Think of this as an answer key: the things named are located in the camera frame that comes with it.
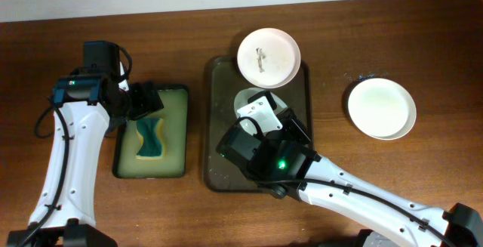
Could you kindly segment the pale green plate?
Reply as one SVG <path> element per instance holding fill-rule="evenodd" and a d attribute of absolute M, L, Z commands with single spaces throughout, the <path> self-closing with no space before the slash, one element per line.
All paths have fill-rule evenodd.
<path fill-rule="evenodd" d="M 236 118 L 245 117 L 240 126 L 249 134 L 256 134 L 256 125 L 266 134 L 270 131 L 282 130 L 282 122 L 277 117 L 288 108 L 288 105 L 277 95 L 262 88 L 246 88 L 235 96 L 234 110 Z"/>

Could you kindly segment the yellow green sponge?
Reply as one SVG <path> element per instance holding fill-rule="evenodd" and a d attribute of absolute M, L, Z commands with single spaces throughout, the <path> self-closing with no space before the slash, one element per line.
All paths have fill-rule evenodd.
<path fill-rule="evenodd" d="M 163 119 L 143 118 L 137 121 L 137 136 L 140 148 L 136 157 L 141 159 L 160 159 L 165 152 L 165 142 L 162 137 Z"/>

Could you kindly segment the cream white plate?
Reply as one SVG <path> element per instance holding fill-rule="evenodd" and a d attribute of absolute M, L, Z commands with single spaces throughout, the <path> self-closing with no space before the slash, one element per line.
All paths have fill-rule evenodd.
<path fill-rule="evenodd" d="M 358 83 L 349 93 L 346 104 L 354 125 L 379 140 L 404 137 L 417 120 L 412 96 L 389 79 L 372 78 Z"/>

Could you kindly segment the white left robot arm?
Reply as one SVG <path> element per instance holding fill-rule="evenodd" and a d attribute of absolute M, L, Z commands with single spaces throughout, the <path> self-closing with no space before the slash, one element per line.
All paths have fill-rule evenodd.
<path fill-rule="evenodd" d="M 41 197 L 9 246 L 115 246 L 96 227 L 94 185 L 106 132 L 162 109 L 151 82 L 128 85 L 105 76 L 69 76 L 54 86 L 54 141 Z"/>

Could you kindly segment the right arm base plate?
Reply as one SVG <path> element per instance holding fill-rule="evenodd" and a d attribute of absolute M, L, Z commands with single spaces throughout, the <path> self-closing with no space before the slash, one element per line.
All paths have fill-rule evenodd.
<path fill-rule="evenodd" d="M 318 243 L 318 247 L 398 247 L 390 239 L 373 230 L 360 230 L 356 236 L 343 236 Z"/>

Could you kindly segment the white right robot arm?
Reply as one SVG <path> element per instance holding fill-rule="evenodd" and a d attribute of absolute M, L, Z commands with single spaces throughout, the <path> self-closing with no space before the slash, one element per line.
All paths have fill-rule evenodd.
<path fill-rule="evenodd" d="M 262 180 L 310 205 L 335 211 L 399 246 L 480 246 L 482 219 L 478 212 L 457 203 L 450 211 L 397 196 L 343 170 L 306 147 L 301 122 L 290 109 L 271 108 L 257 118 L 264 134 L 284 133 L 274 174 Z"/>

